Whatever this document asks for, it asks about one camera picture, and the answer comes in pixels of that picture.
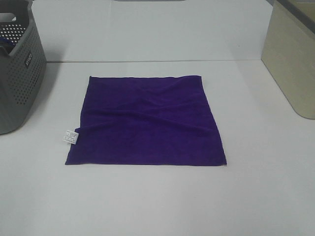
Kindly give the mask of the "purple towel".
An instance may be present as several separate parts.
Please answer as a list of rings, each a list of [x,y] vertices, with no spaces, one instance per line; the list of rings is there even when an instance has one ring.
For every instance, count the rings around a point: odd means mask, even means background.
[[[227,164],[199,75],[90,77],[67,165]]]

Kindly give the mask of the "grey perforated laundry basket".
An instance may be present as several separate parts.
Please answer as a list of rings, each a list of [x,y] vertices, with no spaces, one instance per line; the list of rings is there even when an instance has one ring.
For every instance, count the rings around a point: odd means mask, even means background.
[[[46,70],[46,56],[32,13],[31,0],[2,0],[1,13],[13,21],[0,24],[0,37],[15,47],[0,47],[0,132],[18,129],[26,119]]]

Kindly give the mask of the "beige storage bin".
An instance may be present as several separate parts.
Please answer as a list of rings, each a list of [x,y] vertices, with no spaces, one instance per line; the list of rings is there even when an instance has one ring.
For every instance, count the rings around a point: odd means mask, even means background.
[[[276,0],[261,60],[293,110],[315,118],[315,2]]]

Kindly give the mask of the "purple cloth in basket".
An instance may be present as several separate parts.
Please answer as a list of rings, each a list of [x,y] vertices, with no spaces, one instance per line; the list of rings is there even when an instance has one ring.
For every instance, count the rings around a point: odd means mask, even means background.
[[[7,38],[1,37],[0,38],[0,46],[4,47],[7,51],[11,51],[15,47],[15,44],[12,43]]]

